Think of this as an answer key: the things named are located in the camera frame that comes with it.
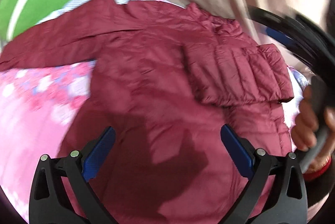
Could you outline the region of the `person's right hand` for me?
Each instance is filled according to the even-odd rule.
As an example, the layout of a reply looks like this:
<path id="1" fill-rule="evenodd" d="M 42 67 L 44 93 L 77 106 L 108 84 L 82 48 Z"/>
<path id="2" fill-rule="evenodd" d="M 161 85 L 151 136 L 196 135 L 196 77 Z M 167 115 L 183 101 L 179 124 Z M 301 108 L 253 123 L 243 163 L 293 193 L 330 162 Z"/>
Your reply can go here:
<path id="1" fill-rule="evenodd" d="M 303 91 L 303 99 L 299 104 L 300 113 L 295 118 L 295 126 L 291 131 L 291 138 L 295 146 L 302 151 L 313 148 L 317 143 L 315 132 L 318 130 L 318 119 L 312 109 L 311 99 L 312 88 L 307 86 Z M 334 152 L 334 108 L 326 108 L 324 119 L 330 132 L 323 148 L 310 163 L 306 173 L 314 173 L 321 170 L 330 161 L 330 155 Z"/>

